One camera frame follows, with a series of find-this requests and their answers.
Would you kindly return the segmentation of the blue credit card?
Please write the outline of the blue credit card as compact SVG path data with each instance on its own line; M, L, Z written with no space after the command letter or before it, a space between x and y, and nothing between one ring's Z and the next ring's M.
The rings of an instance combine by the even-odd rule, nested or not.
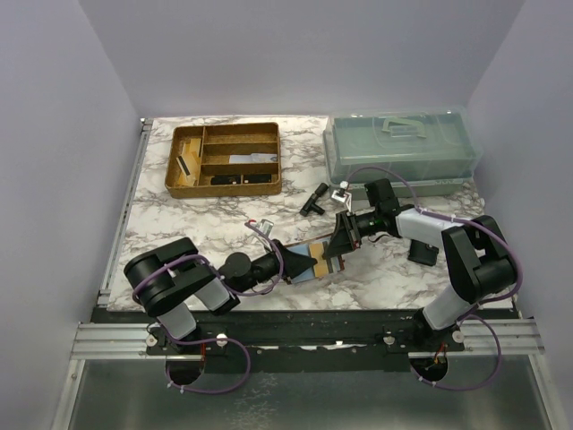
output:
M290 277L291 283L297 284L313 279L313 267L317 264L317 260L312 257L310 246L308 244L293 245L288 250L296 254L294 275Z

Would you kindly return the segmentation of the brown leather card holder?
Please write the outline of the brown leather card holder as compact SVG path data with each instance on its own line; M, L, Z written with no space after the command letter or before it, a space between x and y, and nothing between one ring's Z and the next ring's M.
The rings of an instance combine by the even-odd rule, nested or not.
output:
M323 257L329 242L330 235L323 235L286 245L288 251L302 257L312 258L315 261L312 267L306 268L294 277L287 277L286 283L289 285L300 284L344 271L345 263L342 256L329 259Z

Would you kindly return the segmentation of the striped gold credit card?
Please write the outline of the striped gold credit card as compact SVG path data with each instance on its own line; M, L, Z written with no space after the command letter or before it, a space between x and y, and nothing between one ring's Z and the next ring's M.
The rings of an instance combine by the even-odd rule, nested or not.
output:
M194 174L194 158L192 154L178 155L176 160L183 175L191 176Z

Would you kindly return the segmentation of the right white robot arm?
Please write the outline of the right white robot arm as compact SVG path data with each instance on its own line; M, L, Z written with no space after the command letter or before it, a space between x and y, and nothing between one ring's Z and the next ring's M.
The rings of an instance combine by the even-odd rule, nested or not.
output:
M444 331L470 315L482 302L523 281L521 265L509 250L495 219L446 217L419 206L399 203L388 179L365 185L372 211L341 211L323 258L352 253L375 233L428 245L446 258L449 284L430 304L416 311L412 342L430 351L444 341Z

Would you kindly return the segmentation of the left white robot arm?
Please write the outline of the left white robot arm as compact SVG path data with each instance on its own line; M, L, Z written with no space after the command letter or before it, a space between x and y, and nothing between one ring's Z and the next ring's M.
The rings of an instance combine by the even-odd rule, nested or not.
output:
M226 314L241 297L266 295L280 281L291 282L317 263L273 239L263 256L252 260L245 253L232 253L215 269L184 237L134 257L125 265L124 276L133 288L133 301L159 324L162 334L156 338L187 354L203 338L185 303L189 297L199 299L213 315Z

